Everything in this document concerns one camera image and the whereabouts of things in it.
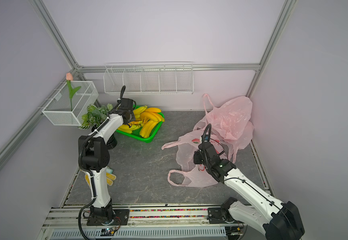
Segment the printed pink plastic bag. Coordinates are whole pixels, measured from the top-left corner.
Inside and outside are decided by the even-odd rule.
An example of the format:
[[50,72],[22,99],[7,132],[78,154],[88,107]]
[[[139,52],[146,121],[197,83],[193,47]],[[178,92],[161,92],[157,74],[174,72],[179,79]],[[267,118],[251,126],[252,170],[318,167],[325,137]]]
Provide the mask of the printed pink plastic bag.
[[[187,133],[179,140],[172,143],[167,143],[162,146],[162,149],[172,148],[177,146],[178,152],[176,156],[177,163],[181,166],[181,170],[171,170],[168,173],[168,182],[176,187],[189,188],[205,188],[216,185],[216,181],[211,175],[207,173],[203,166],[194,164],[194,153],[199,149],[201,143],[201,135],[204,130],[195,130]],[[184,176],[181,184],[176,184],[171,180],[172,174],[180,174]]]

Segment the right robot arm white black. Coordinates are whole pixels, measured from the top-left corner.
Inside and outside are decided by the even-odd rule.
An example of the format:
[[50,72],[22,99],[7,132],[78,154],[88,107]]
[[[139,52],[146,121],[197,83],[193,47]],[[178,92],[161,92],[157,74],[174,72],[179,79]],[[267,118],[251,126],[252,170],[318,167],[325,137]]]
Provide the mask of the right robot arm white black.
[[229,198],[222,208],[233,220],[243,222],[268,240],[299,240],[305,229],[299,210],[292,202],[282,202],[250,181],[232,162],[221,159],[210,142],[199,144],[194,163],[202,164],[213,179],[233,189],[250,206]]

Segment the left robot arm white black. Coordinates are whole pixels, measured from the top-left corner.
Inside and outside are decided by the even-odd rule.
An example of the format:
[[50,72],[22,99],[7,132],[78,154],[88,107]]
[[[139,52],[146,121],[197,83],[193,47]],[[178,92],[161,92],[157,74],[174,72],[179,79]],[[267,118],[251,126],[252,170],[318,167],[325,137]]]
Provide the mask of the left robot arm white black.
[[106,180],[109,149],[114,145],[116,130],[135,119],[135,107],[136,102],[131,99],[118,99],[116,106],[105,115],[104,122],[78,139],[78,166],[89,177],[92,193],[92,200],[86,206],[90,208],[89,218],[102,220],[105,226],[111,225],[116,217]]

